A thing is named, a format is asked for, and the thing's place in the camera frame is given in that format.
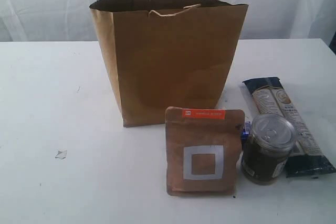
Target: kraft paper pouch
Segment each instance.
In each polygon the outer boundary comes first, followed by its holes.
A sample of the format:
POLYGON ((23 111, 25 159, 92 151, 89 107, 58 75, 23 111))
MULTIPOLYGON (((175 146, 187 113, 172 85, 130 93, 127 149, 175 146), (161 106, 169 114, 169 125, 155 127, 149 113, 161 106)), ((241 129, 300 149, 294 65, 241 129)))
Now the kraft paper pouch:
POLYGON ((124 126, 164 123, 168 106, 213 109, 247 5, 98 0, 90 5, 124 126))
POLYGON ((166 111, 167 192, 232 194, 242 151, 242 110, 166 111))
POLYGON ((336 173, 335 167, 321 152, 278 77, 250 79, 243 83, 261 114, 272 113, 283 116, 299 133, 298 141, 285 165, 287 177, 318 178, 321 174, 336 173))

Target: jar lid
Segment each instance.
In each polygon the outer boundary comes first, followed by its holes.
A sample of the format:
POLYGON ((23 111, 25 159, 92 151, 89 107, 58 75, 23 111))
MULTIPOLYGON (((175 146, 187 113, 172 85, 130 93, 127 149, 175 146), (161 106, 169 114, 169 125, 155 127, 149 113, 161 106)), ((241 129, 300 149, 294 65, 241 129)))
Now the jar lid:
POLYGON ((261 147, 276 152, 290 151, 297 136, 293 125, 276 114, 256 116, 252 121, 251 132, 261 147))

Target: coffee bag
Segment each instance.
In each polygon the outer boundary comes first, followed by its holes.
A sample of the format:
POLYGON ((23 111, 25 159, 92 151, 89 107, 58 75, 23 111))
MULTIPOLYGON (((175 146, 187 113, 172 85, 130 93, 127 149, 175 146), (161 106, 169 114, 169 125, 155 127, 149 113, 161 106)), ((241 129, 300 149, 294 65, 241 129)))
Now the coffee bag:
POLYGON ((167 192, 232 194, 242 151, 242 110, 166 110, 167 192))

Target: table surface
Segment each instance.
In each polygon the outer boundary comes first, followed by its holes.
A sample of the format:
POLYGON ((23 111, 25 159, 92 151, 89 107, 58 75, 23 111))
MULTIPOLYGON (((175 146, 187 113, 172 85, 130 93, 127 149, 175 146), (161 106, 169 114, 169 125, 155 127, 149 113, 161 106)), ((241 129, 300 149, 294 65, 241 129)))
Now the table surface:
MULTIPOLYGON (((250 121, 257 111, 241 82, 278 76, 335 165, 335 68, 320 39, 240 40, 218 107, 250 121)), ((336 218, 336 174, 259 186, 238 171, 236 198, 180 198, 166 193, 165 170, 164 125, 123 128, 98 42, 0 43, 0 223, 336 218)))

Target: dark jar contents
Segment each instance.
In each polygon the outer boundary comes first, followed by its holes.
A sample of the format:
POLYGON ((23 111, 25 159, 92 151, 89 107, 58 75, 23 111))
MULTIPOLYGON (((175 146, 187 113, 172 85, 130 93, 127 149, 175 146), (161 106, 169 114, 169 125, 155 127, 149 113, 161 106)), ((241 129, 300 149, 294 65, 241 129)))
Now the dark jar contents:
POLYGON ((257 116, 244 147, 241 169, 252 182, 269 185, 280 175, 295 143, 293 126, 278 115, 257 116))

